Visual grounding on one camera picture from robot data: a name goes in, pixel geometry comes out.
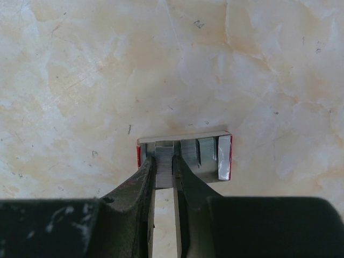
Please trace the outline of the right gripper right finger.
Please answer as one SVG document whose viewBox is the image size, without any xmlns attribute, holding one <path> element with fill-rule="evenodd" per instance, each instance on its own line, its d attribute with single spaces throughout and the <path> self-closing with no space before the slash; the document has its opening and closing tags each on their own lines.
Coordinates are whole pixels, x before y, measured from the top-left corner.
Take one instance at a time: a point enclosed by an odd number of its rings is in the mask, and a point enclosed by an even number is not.
<svg viewBox="0 0 344 258">
<path fill-rule="evenodd" d="M 343 257 L 343 221 L 314 197 L 225 197 L 173 158 L 178 257 Z"/>
</svg>

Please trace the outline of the staple strip piece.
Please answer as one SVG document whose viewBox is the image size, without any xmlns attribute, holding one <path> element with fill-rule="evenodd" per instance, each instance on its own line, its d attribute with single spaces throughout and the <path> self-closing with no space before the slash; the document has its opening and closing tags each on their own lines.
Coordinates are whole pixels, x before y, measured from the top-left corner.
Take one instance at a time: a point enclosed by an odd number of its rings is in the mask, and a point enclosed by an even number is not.
<svg viewBox="0 0 344 258">
<path fill-rule="evenodd" d="M 168 189 L 173 187 L 173 156 L 174 142 L 159 141 L 155 144 L 156 188 Z"/>
</svg>

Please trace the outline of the grey staple box tray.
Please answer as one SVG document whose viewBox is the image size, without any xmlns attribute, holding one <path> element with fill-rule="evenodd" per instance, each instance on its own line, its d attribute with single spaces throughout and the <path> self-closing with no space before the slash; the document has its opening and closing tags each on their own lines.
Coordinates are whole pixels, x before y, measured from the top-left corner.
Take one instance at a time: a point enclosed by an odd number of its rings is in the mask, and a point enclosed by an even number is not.
<svg viewBox="0 0 344 258">
<path fill-rule="evenodd" d="M 138 167 L 147 156 L 155 158 L 155 144 L 159 141 L 173 141 L 174 155 L 180 155 L 191 171 L 205 183 L 231 179 L 233 137 L 229 132 L 140 138 L 137 140 Z"/>
</svg>

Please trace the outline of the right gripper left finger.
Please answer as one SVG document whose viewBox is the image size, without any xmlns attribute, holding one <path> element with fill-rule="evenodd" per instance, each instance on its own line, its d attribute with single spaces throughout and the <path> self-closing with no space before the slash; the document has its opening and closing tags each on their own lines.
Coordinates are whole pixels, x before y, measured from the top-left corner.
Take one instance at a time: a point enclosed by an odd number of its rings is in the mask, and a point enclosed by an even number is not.
<svg viewBox="0 0 344 258">
<path fill-rule="evenodd" d="M 1 257 L 151 257 L 152 157 L 101 198 L 1 200 Z"/>
</svg>

